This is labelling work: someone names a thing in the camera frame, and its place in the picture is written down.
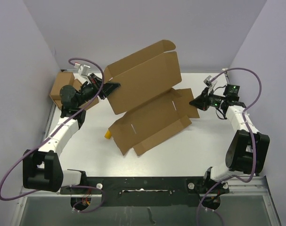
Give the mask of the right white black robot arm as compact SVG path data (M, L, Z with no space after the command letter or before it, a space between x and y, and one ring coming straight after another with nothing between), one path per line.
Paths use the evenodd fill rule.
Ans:
M268 135L262 134L251 122L246 105L239 100L239 86L225 85L222 96L214 93L213 86L206 87L202 93L190 101L190 105L202 111L209 107L222 114L228 120L235 135L226 152L225 162L220 166L210 167L201 181L207 192L217 189L218 181L242 174L259 174L262 172L270 144Z

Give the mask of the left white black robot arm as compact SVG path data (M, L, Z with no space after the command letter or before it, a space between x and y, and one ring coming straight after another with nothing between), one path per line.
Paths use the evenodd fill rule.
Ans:
M76 169L63 170L59 157L68 141L84 124L85 107L98 98L107 98L121 86L118 82L103 83L94 73L88 75L87 79L78 86L69 81L54 84L61 102L61 115L43 145L34 151L25 151L24 188L57 192L62 187L71 186L78 194L87 190L86 172Z

